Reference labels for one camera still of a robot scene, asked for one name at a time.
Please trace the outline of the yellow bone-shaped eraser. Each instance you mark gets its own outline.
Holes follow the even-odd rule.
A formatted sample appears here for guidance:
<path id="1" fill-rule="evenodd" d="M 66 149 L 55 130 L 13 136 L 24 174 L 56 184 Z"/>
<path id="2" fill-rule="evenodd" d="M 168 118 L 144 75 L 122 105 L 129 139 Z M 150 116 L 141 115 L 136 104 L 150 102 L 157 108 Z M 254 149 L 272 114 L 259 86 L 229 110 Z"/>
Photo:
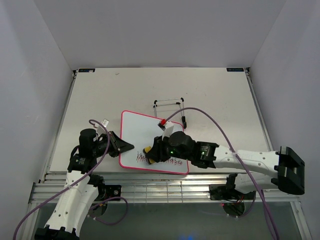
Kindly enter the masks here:
<path id="1" fill-rule="evenodd" d="M 157 152 L 151 146 L 145 147 L 142 152 L 149 165 L 156 163 Z"/>

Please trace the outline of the pink framed whiteboard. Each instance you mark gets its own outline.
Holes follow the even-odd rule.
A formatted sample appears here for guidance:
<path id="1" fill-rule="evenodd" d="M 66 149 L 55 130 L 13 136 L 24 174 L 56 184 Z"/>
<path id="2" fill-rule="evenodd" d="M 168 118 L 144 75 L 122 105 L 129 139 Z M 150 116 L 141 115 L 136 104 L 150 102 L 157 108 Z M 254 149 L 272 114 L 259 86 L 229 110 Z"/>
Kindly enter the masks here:
<path id="1" fill-rule="evenodd" d="M 160 119 L 129 110 L 121 113 L 120 138 L 134 146 L 134 149 L 119 155 L 119 165 L 125 169 L 187 175 L 189 164 L 186 160 L 170 158 L 165 162 L 148 164 L 143 149 L 152 146 L 154 138 L 161 136 Z"/>

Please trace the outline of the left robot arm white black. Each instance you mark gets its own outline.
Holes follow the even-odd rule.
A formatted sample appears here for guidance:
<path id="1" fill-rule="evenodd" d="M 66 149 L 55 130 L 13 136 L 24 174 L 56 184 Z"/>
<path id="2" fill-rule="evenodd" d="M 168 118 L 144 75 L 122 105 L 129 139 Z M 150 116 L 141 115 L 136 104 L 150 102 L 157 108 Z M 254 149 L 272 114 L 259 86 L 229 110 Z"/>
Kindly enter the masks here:
<path id="1" fill-rule="evenodd" d="M 113 131 L 97 134 L 92 128 L 79 134 L 79 144 L 72 150 L 62 193 L 51 217 L 37 228 L 36 240 L 78 240 L 83 222 L 90 211 L 109 201 L 120 201 L 121 186 L 106 185 L 104 178 L 93 173 L 97 159 L 112 158 L 134 149 Z"/>

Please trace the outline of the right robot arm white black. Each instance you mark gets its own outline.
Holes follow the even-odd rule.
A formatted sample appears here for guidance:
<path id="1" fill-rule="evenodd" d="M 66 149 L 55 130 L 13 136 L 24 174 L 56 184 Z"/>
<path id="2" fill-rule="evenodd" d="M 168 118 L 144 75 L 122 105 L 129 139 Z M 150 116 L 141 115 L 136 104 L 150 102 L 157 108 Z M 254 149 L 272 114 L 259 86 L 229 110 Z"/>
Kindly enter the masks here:
<path id="1" fill-rule="evenodd" d="M 232 199 L 254 191 L 256 186 L 263 190 L 279 189 L 291 195 L 305 193 L 305 162 L 287 146 L 279 151 L 233 152 L 213 142 L 195 141 L 177 131 L 170 136 L 156 136 L 153 145 L 145 147 L 143 153 L 149 164 L 176 158 L 201 169 L 245 170 L 245 174 L 234 173 L 227 177 L 225 191 Z"/>

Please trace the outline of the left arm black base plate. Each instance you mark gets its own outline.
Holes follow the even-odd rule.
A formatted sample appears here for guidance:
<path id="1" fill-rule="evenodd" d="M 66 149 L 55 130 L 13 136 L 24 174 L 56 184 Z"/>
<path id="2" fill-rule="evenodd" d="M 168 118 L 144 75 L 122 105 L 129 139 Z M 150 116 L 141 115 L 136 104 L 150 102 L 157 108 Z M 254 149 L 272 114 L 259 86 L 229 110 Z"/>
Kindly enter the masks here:
<path id="1" fill-rule="evenodd" d="M 122 192 L 121 185 L 105 185 L 98 188 L 97 201 L 106 200 L 108 198 L 120 197 Z"/>

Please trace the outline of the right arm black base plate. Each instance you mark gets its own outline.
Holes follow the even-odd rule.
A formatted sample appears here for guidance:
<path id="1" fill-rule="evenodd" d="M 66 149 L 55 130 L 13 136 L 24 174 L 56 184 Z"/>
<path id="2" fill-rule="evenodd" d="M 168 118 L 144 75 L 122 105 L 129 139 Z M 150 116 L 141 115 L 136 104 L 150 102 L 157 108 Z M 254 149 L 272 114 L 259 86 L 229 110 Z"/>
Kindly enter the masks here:
<path id="1" fill-rule="evenodd" d="M 235 189 L 234 185 L 215 185 L 210 184 L 208 187 L 211 200 L 224 200 L 229 202 L 239 202 L 240 200 L 253 200 L 256 196 L 255 191 L 241 193 Z"/>

